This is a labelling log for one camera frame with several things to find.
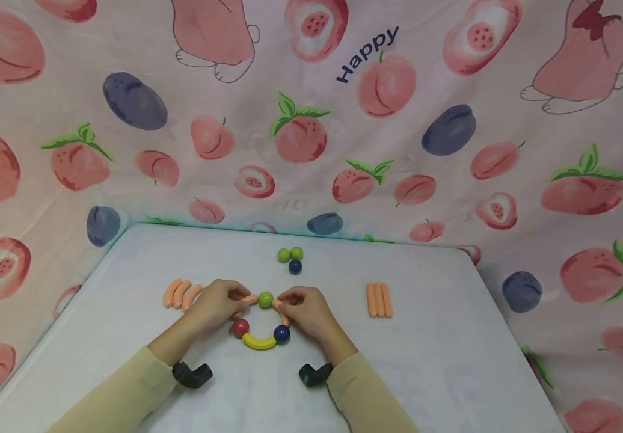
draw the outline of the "toy piece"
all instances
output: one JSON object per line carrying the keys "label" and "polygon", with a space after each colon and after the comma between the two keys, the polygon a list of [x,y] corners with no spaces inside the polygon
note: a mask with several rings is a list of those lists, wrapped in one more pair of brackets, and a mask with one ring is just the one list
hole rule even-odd
{"label": "toy piece", "polygon": [[376,298],[374,295],[374,283],[367,283],[367,309],[370,318],[376,317]]}
{"label": "toy piece", "polygon": [[166,309],[169,309],[172,304],[172,298],[174,297],[174,291],[177,290],[177,287],[181,284],[181,279],[175,279],[167,286],[167,290],[165,291],[165,295],[162,296],[162,305],[165,306]]}
{"label": "toy piece", "polygon": [[391,302],[391,296],[388,292],[388,284],[381,283],[381,297],[384,299],[384,315],[386,319],[393,317],[393,304]]}
{"label": "toy piece", "polygon": [[285,325],[278,325],[275,331],[272,332],[272,337],[275,338],[279,345],[285,345],[285,343],[290,341],[290,328]]}
{"label": "toy piece", "polygon": [[249,322],[246,319],[237,319],[230,327],[232,335],[237,338],[242,338],[244,334],[249,332]]}
{"label": "toy piece", "polygon": [[297,275],[302,272],[302,262],[299,260],[290,260],[287,267],[290,269],[290,274]]}
{"label": "toy piece", "polygon": [[281,248],[278,250],[278,261],[280,263],[287,263],[290,260],[290,250],[287,248]]}
{"label": "toy piece", "polygon": [[304,257],[304,250],[302,250],[301,247],[293,247],[293,249],[290,250],[290,256],[295,260],[302,260]]}
{"label": "toy piece", "polygon": [[175,309],[181,309],[184,293],[189,290],[189,287],[191,287],[191,281],[184,280],[181,284],[179,284],[177,290],[174,291],[174,296],[172,296],[172,304],[174,304]]}

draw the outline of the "orange curved piece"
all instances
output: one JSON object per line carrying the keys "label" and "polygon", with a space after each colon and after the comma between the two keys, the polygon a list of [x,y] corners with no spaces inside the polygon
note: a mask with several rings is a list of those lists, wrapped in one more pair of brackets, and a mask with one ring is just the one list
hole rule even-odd
{"label": "orange curved piece", "polygon": [[203,284],[196,284],[196,286],[192,287],[186,295],[184,295],[184,302],[182,303],[182,311],[186,311],[189,309],[191,304],[194,303],[194,300],[198,296],[199,293],[203,290]]}
{"label": "orange curved piece", "polygon": [[174,291],[174,296],[172,296],[172,304],[174,304],[175,309],[181,309],[182,298],[184,297],[184,293],[189,290],[191,287],[191,281],[184,280],[179,286],[177,290]]}
{"label": "orange curved piece", "polygon": [[177,290],[177,287],[181,284],[181,279],[175,279],[167,286],[167,290],[165,291],[165,295],[162,296],[162,305],[165,306],[166,309],[173,306],[172,298],[174,297],[174,291]]}

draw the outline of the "cartoon rabbit illustration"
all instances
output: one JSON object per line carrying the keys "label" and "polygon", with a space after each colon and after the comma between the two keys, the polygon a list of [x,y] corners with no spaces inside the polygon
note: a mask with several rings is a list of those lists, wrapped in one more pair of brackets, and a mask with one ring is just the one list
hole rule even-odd
{"label": "cartoon rabbit illustration", "polygon": [[524,100],[548,114],[590,108],[623,88],[623,0],[572,0],[562,47],[540,68]]}
{"label": "cartoon rabbit illustration", "polygon": [[254,61],[261,33],[247,26],[242,0],[172,0],[176,58],[196,68],[215,68],[221,82],[243,77]]}

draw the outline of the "beige sleeve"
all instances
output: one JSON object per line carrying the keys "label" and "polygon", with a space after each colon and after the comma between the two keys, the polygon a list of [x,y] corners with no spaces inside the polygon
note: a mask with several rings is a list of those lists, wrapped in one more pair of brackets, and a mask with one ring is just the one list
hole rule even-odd
{"label": "beige sleeve", "polygon": [[131,433],[160,406],[175,384],[171,368],[143,347],[47,433]]}
{"label": "beige sleeve", "polygon": [[326,384],[352,433],[417,432],[413,421],[364,355],[355,354],[340,362]]}

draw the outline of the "orange stick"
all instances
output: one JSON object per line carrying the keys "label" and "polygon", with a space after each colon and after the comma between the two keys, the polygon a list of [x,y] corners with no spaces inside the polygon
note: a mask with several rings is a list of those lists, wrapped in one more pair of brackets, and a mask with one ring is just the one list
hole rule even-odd
{"label": "orange stick", "polygon": [[172,304],[174,304],[175,309],[181,309],[182,298],[184,297],[184,293],[189,290],[191,287],[191,281],[184,280],[179,286],[177,290],[174,291],[174,296],[172,296]]}
{"label": "orange stick", "polygon": [[388,284],[386,283],[381,283],[381,296],[384,298],[386,318],[390,319],[393,317],[393,304],[391,302],[390,293],[388,292]]}
{"label": "orange stick", "polygon": [[374,296],[374,283],[367,283],[367,309],[370,318],[376,317],[376,299]]}
{"label": "orange stick", "polygon": [[175,279],[167,286],[167,290],[165,291],[165,295],[162,296],[162,305],[165,306],[166,309],[169,309],[172,304],[172,297],[174,297],[174,291],[177,290],[177,287],[181,284],[181,279]]}
{"label": "orange stick", "polygon": [[381,295],[381,284],[374,283],[374,296],[376,299],[376,316],[383,318],[386,314],[384,307],[384,297]]}
{"label": "orange stick", "polygon": [[191,304],[194,303],[194,300],[198,296],[199,293],[203,290],[203,284],[196,284],[196,286],[192,287],[186,295],[184,295],[184,302],[182,304],[182,311],[186,311],[189,309]]}

